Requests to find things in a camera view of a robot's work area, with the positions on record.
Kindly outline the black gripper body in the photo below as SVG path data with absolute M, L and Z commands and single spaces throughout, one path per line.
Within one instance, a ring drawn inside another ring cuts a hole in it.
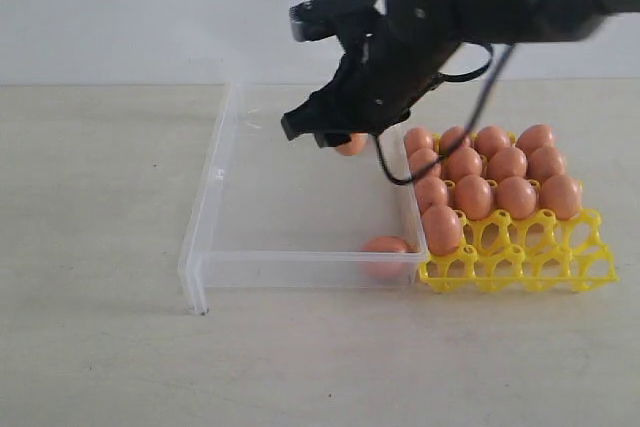
M 379 135 L 407 120 L 459 47 L 448 34 L 420 31 L 417 39 L 404 39 L 389 17 L 379 17 L 364 43 L 345 53 L 333 79 L 310 96 L 309 131 Z

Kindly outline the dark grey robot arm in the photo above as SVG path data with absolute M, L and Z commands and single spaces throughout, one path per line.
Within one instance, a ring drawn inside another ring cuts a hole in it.
M 352 133 L 379 134 L 405 121 L 440 82 L 464 43 L 577 42 L 639 0 L 310 0 L 292 7 L 296 40 L 336 38 L 344 53 L 333 78 L 281 125 L 289 139 L 322 147 Z

